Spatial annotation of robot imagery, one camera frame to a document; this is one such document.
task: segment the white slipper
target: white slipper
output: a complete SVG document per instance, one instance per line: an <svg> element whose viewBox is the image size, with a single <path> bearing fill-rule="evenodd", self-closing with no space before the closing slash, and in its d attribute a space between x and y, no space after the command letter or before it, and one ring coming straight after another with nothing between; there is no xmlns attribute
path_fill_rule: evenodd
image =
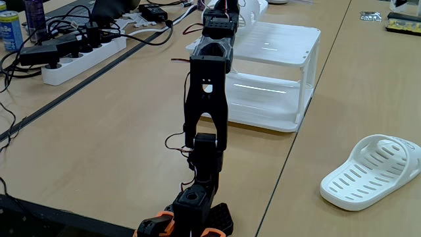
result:
<svg viewBox="0 0 421 237"><path fill-rule="evenodd" d="M348 160L320 184L322 197L334 205L360 211L405 185L421 171L421 147L404 139L371 135Z"/></svg>

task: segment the black robotic arm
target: black robotic arm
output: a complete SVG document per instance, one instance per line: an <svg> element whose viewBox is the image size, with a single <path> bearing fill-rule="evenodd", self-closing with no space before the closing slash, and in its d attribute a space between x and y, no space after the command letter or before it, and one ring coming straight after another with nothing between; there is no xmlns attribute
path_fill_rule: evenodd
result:
<svg viewBox="0 0 421 237"><path fill-rule="evenodd" d="M195 180L166 212L144 220L135 233L137 237L225 237L233 231L227 205L211 205L227 146L225 78L232 66L238 19L237 0L219 0L214 9L204 12L202 38L190 57L190 87L184 106L186 147L192 149L187 161L196 171ZM206 92L206 86L212 90ZM211 115L216 134L197 133L203 113Z"/></svg>

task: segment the black power adapter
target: black power adapter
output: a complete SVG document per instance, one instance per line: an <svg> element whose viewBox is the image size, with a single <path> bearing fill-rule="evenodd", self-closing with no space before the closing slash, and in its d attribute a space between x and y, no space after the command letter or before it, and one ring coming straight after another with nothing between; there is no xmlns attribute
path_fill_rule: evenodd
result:
<svg viewBox="0 0 421 237"><path fill-rule="evenodd" d="M86 35L89 44L92 48L98 48L101 46L101 32L96 22L88 22L85 24Z"/></svg>
<svg viewBox="0 0 421 237"><path fill-rule="evenodd" d="M25 47L20 52L19 61L22 66L49 64L47 68L59 68L59 51L56 45Z"/></svg>
<svg viewBox="0 0 421 237"><path fill-rule="evenodd" d="M164 22L168 20L168 14L155 4L139 5L139 12L145 20L150 22Z"/></svg>
<svg viewBox="0 0 421 237"><path fill-rule="evenodd" d="M69 53L72 57L79 57L79 42L74 34L64 35L55 39L42 42L42 45L55 45L59 56L64 57Z"/></svg>

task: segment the beige tabletop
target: beige tabletop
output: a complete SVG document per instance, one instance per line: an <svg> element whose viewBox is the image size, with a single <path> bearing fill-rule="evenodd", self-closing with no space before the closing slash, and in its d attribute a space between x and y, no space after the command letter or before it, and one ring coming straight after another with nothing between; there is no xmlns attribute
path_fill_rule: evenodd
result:
<svg viewBox="0 0 421 237"><path fill-rule="evenodd" d="M53 11L73 1L75 0L48 1L44 3L45 12ZM168 11L169 19L178 18L179 16L184 14L186 10L187 8L183 9L181 7L170 7L166 9L166 11ZM24 12L19 13L19 17L20 22L26 21ZM158 24L156 27L162 28L164 26L162 24ZM133 24L129 25L126 28L127 32L133 32L134 30L139 30L139 28L134 28ZM153 33L154 32L146 32L138 34L136 35L136 37L140 39L146 39L149 36L153 35ZM23 36L24 38L27 38L27 33L24 32ZM119 56L125 54L127 51L135 47L138 43L139 42L134 40L128 40L127 48L59 86L50 86L44 84L42 81L42 76L36 76L34 78L26 79L14 79L11 85L9 86L9 90L0 94L0 101L16 115L16 122L20 122L24 117L27 117L28 115L31 115L32 113L36 112L38 109L42 108L52 100L58 98L58 96L62 95L64 92L67 92L80 82L84 81L89 76L95 74L98 70L104 68L109 63L119 58ZM6 52L4 50L3 44L1 44L0 56L3 57L3 55L5 54ZM0 81L1 85L3 86L3 77L0 78ZM4 110L0 110L0 134L3 133L6 129L9 129L11 122L11 115Z"/></svg>
<svg viewBox="0 0 421 237"><path fill-rule="evenodd" d="M326 30L322 41L333 43L347 3L291 3L296 12L284 14L306 25L297 13L299 6L308 13L316 4L335 7L342 15L328 15L326 6L315 8L326 17L313 13L307 18L308 25ZM269 10L270 16L282 7L271 5L275 10ZM169 134L182 129L183 84L189 70L188 64L171 63L170 58L188 58L184 47L200 32L182 36L181 31L200 21L199 12L191 14L175 27L169 43L143 48L25 127L0 154L0 175L8 182L9 192L130 228L171 203L180 181L192 178L192 172L179 153L163 144ZM333 30L327 27L331 23ZM321 49L321 61L330 47ZM278 72L267 72L263 66L250 69L237 61L235 66L261 74ZM201 121L198 131L210 132L212 124ZM214 204L228 204L235 221L234 236L254 236L295 134L238 124L231 124L228 132ZM180 136L170 145L181 146L182 141Z"/></svg>
<svg viewBox="0 0 421 237"><path fill-rule="evenodd" d="M421 38L386 32L385 21L359 20L360 11L380 11L386 19L388 6L352 0L260 237L420 235L420 177L359 212L333 206L319 189L321 180L368 135L421 144Z"/></svg>

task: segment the white power strip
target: white power strip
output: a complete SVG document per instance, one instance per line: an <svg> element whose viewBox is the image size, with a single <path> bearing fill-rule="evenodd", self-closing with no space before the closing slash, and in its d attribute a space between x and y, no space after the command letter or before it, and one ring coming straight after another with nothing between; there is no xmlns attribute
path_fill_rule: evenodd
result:
<svg viewBox="0 0 421 237"><path fill-rule="evenodd" d="M45 66L42 67L42 79L45 84L58 86L120 52L126 46L126 38L120 37L113 39L110 43L103 43L101 47L93 49L90 53L80 53L81 57L61 58L59 68L48 69Z"/></svg>

